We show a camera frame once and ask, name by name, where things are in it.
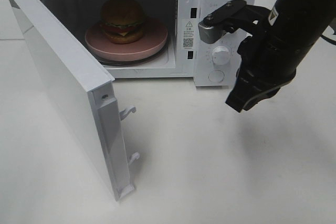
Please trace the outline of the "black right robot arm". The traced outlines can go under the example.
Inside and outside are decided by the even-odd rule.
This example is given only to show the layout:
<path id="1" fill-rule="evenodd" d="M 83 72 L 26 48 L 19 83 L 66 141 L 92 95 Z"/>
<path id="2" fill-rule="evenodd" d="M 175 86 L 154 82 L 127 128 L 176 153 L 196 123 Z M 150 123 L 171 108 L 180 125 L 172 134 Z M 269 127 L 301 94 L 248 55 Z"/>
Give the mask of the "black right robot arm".
<path id="1" fill-rule="evenodd" d="M 276 0 L 272 9 L 230 0 L 198 25 L 203 42 L 212 44 L 242 29 L 241 63 L 227 105 L 247 111 L 289 84 L 296 69 L 335 18 L 335 0 Z"/>

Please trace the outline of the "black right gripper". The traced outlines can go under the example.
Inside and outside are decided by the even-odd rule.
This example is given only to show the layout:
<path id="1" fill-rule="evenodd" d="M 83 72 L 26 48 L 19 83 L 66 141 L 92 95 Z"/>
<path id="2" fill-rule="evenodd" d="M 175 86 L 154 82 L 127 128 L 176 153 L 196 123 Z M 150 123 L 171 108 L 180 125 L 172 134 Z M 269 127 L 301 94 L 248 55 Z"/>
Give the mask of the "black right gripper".
<path id="1" fill-rule="evenodd" d="M 240 113 L 271 98 L 295 77 L 297 23 L 290 12 L 247 5 L 245 0 L 229 1 L 198 23 L 205 43 L 215 43 L 238 29 L 250 35 L 238 47 L 242 61 L 225 103 Z"/>

